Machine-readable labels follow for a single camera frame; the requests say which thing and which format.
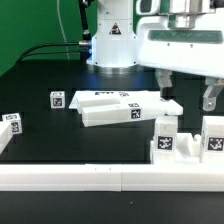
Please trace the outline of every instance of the white toy block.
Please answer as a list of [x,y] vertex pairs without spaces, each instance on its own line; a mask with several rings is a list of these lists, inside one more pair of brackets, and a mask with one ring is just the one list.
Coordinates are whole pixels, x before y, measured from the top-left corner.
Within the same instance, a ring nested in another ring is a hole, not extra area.
[[154,142],[151,142],[151,161],[155,165],[176,162],[175,149],[178,120],[176,116],[158,116]]
[[176,135],[178,120],[176,116],[157,116],[155,122],[155,135]]
[[169,116],[182,115],[183,107],[176,103],[174,100],[160,99],[161,106],[166,108],[166,114]]
[[0,154],[12,138],[12,127],[9,122],[0,122]]
[[[148,101],[147,103],[132,102],[84,107],[82,109],[82,120],[85,127],[150,120],[155,119],[157,116],[165,115],[167,113],[167,107],[169,106],[169,103],[164,104],[160,99],[157,99]],[[179,114],[181,110],[178,107],[176,108],[176,113]]]
[[176,163],[199,163],[200,135],[177,133]]
[[120,103],[119,93],[115,91],[77,91],[75,97],[79,114],[82,113],[83,107]]
[[82,108],[92,106],[103,106],[111,104],[120,104],[127,102],[147,102],[152,99],[159,99],[160,92],[142,91],[76,91],[70,109],[77,109],[82,113]]
[[64,91],[51,92],[50,103],[52,109],[65,108],[65,92]]
[[22,124],[19,113],[15,114],[4,114],[2,115],[2,120],[11,123],[12,134],[22,133]]
[[201,162],[224,165],[224,117],[203,117]]

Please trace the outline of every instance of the white block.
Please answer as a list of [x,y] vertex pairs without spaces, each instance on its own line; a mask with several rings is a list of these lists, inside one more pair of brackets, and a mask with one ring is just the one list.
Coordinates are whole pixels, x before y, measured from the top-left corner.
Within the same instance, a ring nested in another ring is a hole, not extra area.
[[0,122],[0,154],[12,138],[12,127],[10,122]]
[[177,123],[176,116],[158,116],[156,118],[154,141],[151,142],[153,164],[162,165],[176,162]]
[[201,162],[224,166],[224,117],[203,117]]
[[125,165],[122,191],[223,192],[224,168],[196,165]]
[[50,94],[51,108],[65,108],[65,92],[55,91]]
[[[157,99],[148,101],[147,103],[132,102],[97,107],[85,107],[82,110],[82,120],[86,127],[150,120],[155,119],[157,116],[165,115],[170,104]],[[177,107],[176,113],[179,114],[180,112],[181,110]]]
[[2,115],[2,120],[11,123],[12,134],[22,133],[22,123],[19,113],[15,114],[4,114]]
[[178,119],[176,116],[158,116],[155,122],[155,135],[176,135]]
[[82,108],[103,106],[128,102],[147,102],[152,99],[160,99],[160,92],[143,91],[76,91],[70,109],[77,109],[79,114]]
[[0,166],[0,191],[121,191],[120,165],[62,166]]
[[191,133],[177,133],[176,163],[199,163],[201,136]]

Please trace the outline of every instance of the black table surface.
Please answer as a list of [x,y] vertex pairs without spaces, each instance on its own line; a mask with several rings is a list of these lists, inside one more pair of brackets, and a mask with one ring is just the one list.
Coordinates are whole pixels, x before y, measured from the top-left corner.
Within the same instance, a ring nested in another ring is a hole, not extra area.
[[[204,115],[224,115],[223,97],[199,109],[204,78],[174,73],[175,100],[184,107],[179,132],[200,134]],[[50,108],[63,90],[66,108]],[[0,115],[20,113],[23,134],[12,138],[0,164],[146,164],[154,120],[85,128],[68,109],[76,90],[158,91],[154,70],[124,75],[90,72],[78,61],[24,61],[0,77]],[[1,192],[0,223],[223,223],[221,192]]]

